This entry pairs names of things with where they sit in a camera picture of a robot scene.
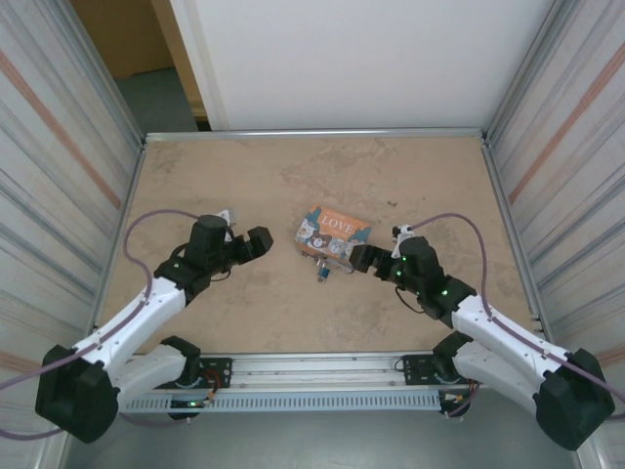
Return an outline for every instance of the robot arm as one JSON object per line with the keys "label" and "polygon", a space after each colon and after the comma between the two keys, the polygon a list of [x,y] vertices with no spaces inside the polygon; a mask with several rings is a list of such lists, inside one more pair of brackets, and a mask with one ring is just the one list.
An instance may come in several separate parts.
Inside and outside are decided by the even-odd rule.
{"label": "robot arm", "polygon": [[245,240],[234,236],[230,220],[229,211],[199,217],[189,242],[154,272],[149,297],[146,287],[104,327],[71,349],[56,346],[48,352],[44,365],[93,349],[41,376],[35,404],[39,415],[91,443],[112,424],[121,404],[170,381],[185,385],[197,379],[200,350],[178,337],[129,360],[156,329],[208,288],[214,275],[270,250],[273,241],[267,228],[250,230]]}
{"label": "robot arm", "polygon": [[571,450],[614,412],[606,390],[548,358],[574,364],[603,381],[593,355],[583,349],[572,354],[494,308],[486,311],[471,286],[443,272],[435,250],[423,237],[407,226],[395,227],[393,234],[393,251],[356,246],[350,262],[364,273],[374,267],[375,277],[416,295],[427,316],[456,330],[433,349],[440,376],[449,381],[463,376],[501,392],[530,411],[552,440]]}

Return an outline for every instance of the white wall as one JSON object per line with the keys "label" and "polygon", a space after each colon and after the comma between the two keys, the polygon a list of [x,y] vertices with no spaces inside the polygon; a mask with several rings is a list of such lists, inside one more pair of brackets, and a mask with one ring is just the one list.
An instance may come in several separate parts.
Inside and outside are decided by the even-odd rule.
{"label": "white wall", "polygon": [[483,127],[551,0],[171,0],[215,130]]}

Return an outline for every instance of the small box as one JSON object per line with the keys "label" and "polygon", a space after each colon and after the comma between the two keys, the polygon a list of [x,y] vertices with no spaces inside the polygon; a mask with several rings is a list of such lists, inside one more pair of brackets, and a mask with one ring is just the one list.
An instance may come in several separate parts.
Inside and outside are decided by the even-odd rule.
{"label": "small box", "polygon": [[295,235],[302,253],[330,265],[352,270],[350,255],[354,246],[364,244],[371,226],[331,208],[314,205]]}

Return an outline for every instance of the metal side wall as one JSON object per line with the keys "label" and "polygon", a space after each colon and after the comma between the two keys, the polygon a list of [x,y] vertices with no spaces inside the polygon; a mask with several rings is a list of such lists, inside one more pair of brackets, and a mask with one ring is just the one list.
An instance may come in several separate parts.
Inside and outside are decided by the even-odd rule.
{"label": "metal side wall", "polygon": [[[619,389],[625,389],[624,38],[624,2],[565,2],[486,140],[551,339],[596,354]],[[589,445],[580,452],[584,467],[625,467],[625,422],[605,424]]]}
{"label": "metal side wall", "polygon": [[[142,154],[92,47],[65,1],[0,2],[0,381],[91,329]],[[36,390],[2,393],[0,428],[51,429]],[[65,438],[0,439],[0,467],[56,467]]]}

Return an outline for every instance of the orange stripe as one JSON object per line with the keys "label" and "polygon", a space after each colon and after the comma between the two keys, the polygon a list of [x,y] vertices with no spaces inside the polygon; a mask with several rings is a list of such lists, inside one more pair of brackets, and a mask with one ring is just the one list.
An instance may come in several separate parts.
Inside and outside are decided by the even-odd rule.
{"label": "orange stripe", "polygon": [[625,360],[625,344],[614,349],[598,353],[597,360],[599,360],[602,366],[609,366],[617,362],[622,362]]}
{"label": "orange stripe", "polygon": [[121,206],[119,197],[115,195],[115,192],[108,186],[104,178],[98,174],[96,168],[94,168],[85,155],[82,154],[78,145],[73,142],[69,134],[63,129],[46,105],[37,97],[32,88],[26,83],[23,76],[21,76],[20,72],[2,51],[0,51],[0,69],[2,69],[3,73],[9,78],[11,83],[13,83],[13,86],[20,91],[21,95],[28,101],[37,114],[39,114],[41,120],[43,120],[52,133],[55,134],[59,141],[65,146],[69,154],[78,161],[78,164],[85,170],[92,181],[96,183],[96,186],[104,193],[110,203],[112,203],[115,208],[119,208]]}
{"label": "orange stripe", "polygon": [[584,96],[579,101],[571,115],[566,119],[564,124],[558,129],[558,132],[551,138],[549,143],[540,152],[536,160],[531,164],[527,172],[521,178],[519,184],[510,193],[510,202],[515,203],[515,200],[519,197],[519,194],[523,188],[527,185],[529,180],[536,174],[536,171],[545,163],[547,158],[554,152],[556,147],[563,140],[564,136],[568,133],[573,124],[579,119],[579,116],[584,113],[586,109],[593,103],[599,93],[605,88],[605,85],[609,83],[614,74],[625,62],[625,42],[618,48],[616,54],[612,56],[609,62],[605,65],[604,69],[597,75],[593,84],[590,85]]}
{"label": "orange stripe", "polygon": [[33,360],[18,357],[17,355],[8,354],[0,351],[0,367],[17,371],[18,373],[28,373],[40,367],[41,364]]}

